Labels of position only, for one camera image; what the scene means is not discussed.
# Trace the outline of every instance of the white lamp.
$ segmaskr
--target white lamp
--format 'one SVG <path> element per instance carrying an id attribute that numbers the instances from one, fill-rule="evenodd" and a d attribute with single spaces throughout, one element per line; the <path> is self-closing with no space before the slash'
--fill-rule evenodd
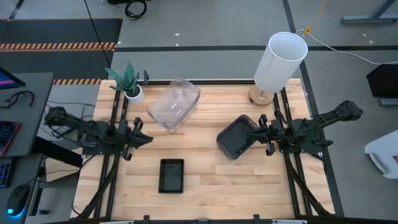
<path id="1" fill-rule="evenodd" d="M 262 55 L 256 74 L 255 85 L 249 91 L 249 99 L 256 106 L 267 106 L 274 93 L 281 91 L 307 56 L 305 41 L 290 32 L 274 34 Z"/>

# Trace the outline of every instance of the white cable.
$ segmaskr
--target white cable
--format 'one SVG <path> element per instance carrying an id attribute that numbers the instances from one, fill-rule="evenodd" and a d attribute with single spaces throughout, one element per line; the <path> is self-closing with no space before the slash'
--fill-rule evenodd
<path id="1" fill-rule="evenodd" d="M 305 30 L 300 29 L 300 30 L 296 31 L 296 35 L 297 35 L 297 33 L 300 32 L 300 31 L 305 32 Z M 309 36 L 310 36 L 313 40 L 315 40 L 318 44 L 323 45 L 323 46 L 329 48 L 330 50 L 334 50 L 335 52 L 340 53 L 340 54 L 346 54 L 346 55 L 355 56 L 355 57 L 360 58 L 360 59 L 364 60 L 365 62 L 369 62 L 369 63 L 371 63 L 371 64 L 373 64 L 373 65 L 395 64 L 395 63 L 398 63 L 398 62 L 386 62 L 386 63 L 372 62 L 372 61 L 370 61 L 370 60 L 368 60 L 368 59 L 366 59 L 366 58 L 363 58 L 363 57 L 361 57 L 361 56 L 359 56 L 359 55 L 356 55 L 356 54 L 353 54 L 353 53 L 349 53 L 349 52 L 342 52 L 342 51 L 336 50 L 336 49 L 334 49 L 333 47 L 329 47 L 329 46 L 327 46 L 326 44 L 320 42 L 320 41 L 317 40 L 313 35 L 309 34 Z"/>

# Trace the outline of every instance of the yellow cable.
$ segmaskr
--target yellow cable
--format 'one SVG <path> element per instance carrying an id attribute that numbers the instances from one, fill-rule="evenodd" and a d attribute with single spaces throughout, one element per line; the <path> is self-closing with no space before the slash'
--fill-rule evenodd
<path id="1" fill-rule="evenodd" d="M 312 28 L 317 24 L 319 18 L 321 18 L 321 16 L 322 16 L 322 12 L 323 12 L 323 9 L 325 8 L 325 4 L 326 4 L 327 1 L 328 1 L 328 0 L 323 0 L 323 3 L 322 3 L 322 5 L 321 5 L 321 8 L 319 9 L 319 13 L 318 13 L 317 18 L 316 18 L 315 21 L 312 23 L 312 25 L 310 25 L 309 27 L 307 27 L 307 28 L 304 29 L 304 35 L 309 35 L 309 33 L 310 33 L 310 31 L 312 30 Z"/>

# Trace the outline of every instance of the potted plant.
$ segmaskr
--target potted plant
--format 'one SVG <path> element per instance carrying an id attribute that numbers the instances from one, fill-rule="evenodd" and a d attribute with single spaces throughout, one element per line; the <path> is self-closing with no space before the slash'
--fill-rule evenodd
<path id="1" fill-rule="evenodd" d="M 139 74 L 135 74 L 130 61 L 128 62 L 124 76 L 119 75 L 110 68 L 105 68 L 105 70 L 118 84 L 116 87 L 111 86 L 112 89 L 124 91 L 124 96 L 126 96 L 131 104 L 138 105 L 144 101 L 144 92 L 141 86 L 137 84 Z"/>

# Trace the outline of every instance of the gray floor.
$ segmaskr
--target gray floor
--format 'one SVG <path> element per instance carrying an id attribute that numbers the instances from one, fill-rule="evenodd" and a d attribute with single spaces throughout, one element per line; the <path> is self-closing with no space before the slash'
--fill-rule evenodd
<path id="1" fill-rule="evenodd" d="M 328 1 L 312 34 L 329 45 L 398 45 L 398 24 L 349 25 L 342 16 L 369 14 L 382 0 Z M 0 18 L 9 17 L 16 0 L 0 2 Z M 123 7 L 106 0 L 87 0 L 93 17 L 124 17 Z M 289 0 L 295 26 L 309 26 L 318 14 L 321 0 Z M 395 3 L 388 13 L 398 13 Z M 25 0 L 17 18 L 88 17 L 82 0 Z M 147 14 L 138 21 L 123 20 L 117 47 L 176 47 L 216 45 L 266 45 L 268 38 L 289 31 L 280 0 L 151 0 Z M 306 37 L 308 45 L 317 45 Z M 355 52 L 378 62 L 398 61 L 396 51 Z M 115 52 L 112 68 L 124 71 L 130 60 L 137 72 L 144 69 L 155 78 L 252 78 L 262 55 L 258 50 Z M 364 155 L 364 145 L 398 129 L 397 108 L 381 108 L 371 96 L 366 75 L 376 66 L 334 52 L 309 52 L 305 59 L 319 111 L 329 111 L 343 100 L 353 100 L 365 114 L 354 123 L 338 123 L 325 129 L 335 143 L 330 156 L 347 217 L 398 220 L 398 181 L 385 179 Z M 301 77 L 298 70 L 294 77 Z M 97 86 L 55 86 L 51 99 L 94 103 Z M 65 106 L 73 114 L 81 106 Z M 40 131 L 39 135 L 49 138 Z M 42 197 L 40 208 L 51 208 L 47 217 L 32 217 L 27 223 L 65 220 L 75 193 L 76 178 L 69 177 Z M 52 201 L 46 195 L 59 195 Z"/>

